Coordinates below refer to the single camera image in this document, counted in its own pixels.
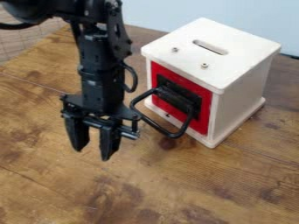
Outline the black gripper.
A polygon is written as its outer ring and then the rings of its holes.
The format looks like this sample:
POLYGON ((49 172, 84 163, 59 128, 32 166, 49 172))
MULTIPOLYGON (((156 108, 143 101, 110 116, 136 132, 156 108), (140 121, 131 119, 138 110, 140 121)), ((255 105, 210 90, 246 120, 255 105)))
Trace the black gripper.
POLYGON ((140 116, 123 104, 111 111, 83 107, 83 97, 78 94, 64 94, 60 97, 65 130, 75 151, 82 151, 90 143, 90 127, 100 130, 100 155, 108 161, 119 150, 122 137, 139 138, 138 122, 140 116))

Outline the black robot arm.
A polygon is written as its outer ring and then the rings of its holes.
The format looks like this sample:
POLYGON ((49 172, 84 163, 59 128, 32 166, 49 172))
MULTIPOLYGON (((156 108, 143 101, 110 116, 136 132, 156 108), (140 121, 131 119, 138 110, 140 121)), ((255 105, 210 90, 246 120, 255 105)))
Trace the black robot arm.
POLYGON ((126 84, 126 73, 135 69, 124 62, 132 55, 132 40, 122 15, 122 0, 0 0, 5 11, 19 20, 0 23, 3 30, 21 30, 57 17, 69 23, 79 48, 82 93, 65 94, 61 117, 72 148, 90 143, 90 128, 99 129, 103 160, 110 160, 123 137, 136 139, 140 117, 124 105, 136 83, 126 84))

